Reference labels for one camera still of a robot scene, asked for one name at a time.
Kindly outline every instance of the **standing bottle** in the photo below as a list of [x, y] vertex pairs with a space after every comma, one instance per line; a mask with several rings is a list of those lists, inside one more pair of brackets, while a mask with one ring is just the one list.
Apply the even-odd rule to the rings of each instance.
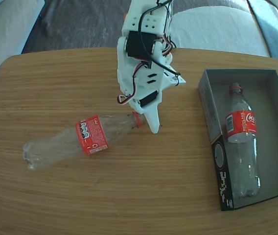
[[231, 108], [226, 117], [226, 130], [234, 157], [231, 166], [232, 193], [235, 199], [239, 199], [257, 195], [261, 187], [257, 173], [257, 129], [255, 114], [240, 84], [232, 83], [229, 93]]
[[58, 162], [90, 155], [117, 143], [128, 132], [146, 123], [144, 115], [94, 116], [23, 147], [23, 158], [31, 170], [47, 168]]

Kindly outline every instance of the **gray box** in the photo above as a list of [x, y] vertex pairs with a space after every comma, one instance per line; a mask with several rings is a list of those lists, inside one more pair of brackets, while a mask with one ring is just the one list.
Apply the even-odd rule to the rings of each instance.
[[[257, 125], [257, 164], [261, 189], [256, 197], [233, 199], [232, 151], [226, 138], [229, 85], [239, 82]], [[278, 74], [275, 70], [205, 70], [199, 93], [208, 126], [222, 211], [278, 197]]]

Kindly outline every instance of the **bottle lying on table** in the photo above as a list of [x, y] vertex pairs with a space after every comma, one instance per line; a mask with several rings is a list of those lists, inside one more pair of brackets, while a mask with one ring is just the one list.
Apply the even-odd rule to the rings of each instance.
[[23, 158], [31, 170], [90, 155], [107, 149], [134, 128], [146, 123], [144, 115], [94, 116], [48, 137], [31, 140], [23, 147]]

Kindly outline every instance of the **couch armrest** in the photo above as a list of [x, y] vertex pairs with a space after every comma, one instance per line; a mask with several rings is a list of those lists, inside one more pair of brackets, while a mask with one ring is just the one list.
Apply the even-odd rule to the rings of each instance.
[[0, 65], [25, 43], [44, 1], [5, 0], [0, 4]]

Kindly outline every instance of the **white robotic arm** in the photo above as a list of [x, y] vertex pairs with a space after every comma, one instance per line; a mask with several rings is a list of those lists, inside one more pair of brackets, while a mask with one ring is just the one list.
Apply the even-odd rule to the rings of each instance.
[[153, 133], [159, 131], [158, 104], [168, 87], [185, 84], [170, 64], [173, 43], [168, 35], [173, 0], [132, 0], [117, 44], [117, 77], [128, 103], [144, 114]]

